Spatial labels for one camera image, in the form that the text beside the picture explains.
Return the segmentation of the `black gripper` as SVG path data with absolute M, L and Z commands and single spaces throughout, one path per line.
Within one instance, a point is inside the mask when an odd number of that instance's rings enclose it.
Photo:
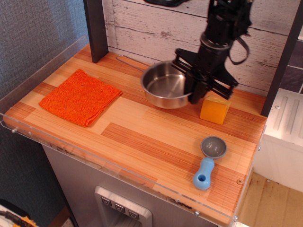
M 201 36 L 199 51 L 191 52 L 178 48 L 173 67 L 185 74 L 184 93 L 190 94 L 191 104 L 197 104 L 209 91 L 229 99 L 238 85 L 236 79 L 225 68 L 233 41 L 215 44 L 205 35 Z

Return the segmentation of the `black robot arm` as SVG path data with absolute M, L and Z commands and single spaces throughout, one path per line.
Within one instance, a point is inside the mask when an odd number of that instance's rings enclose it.
M 233 94 L 237 80 L 227 71 L 226 59 L 231 58 L 234 41 L 250 53 L 241 38 L 251 26 L 250 0 L 212 0 L 209 2 L 207 26 L 201 35 L 198 52 L 176 49 L 172 66 L 185 74 L 185 94 L 196 104 L 209 91 L 225 99 Z

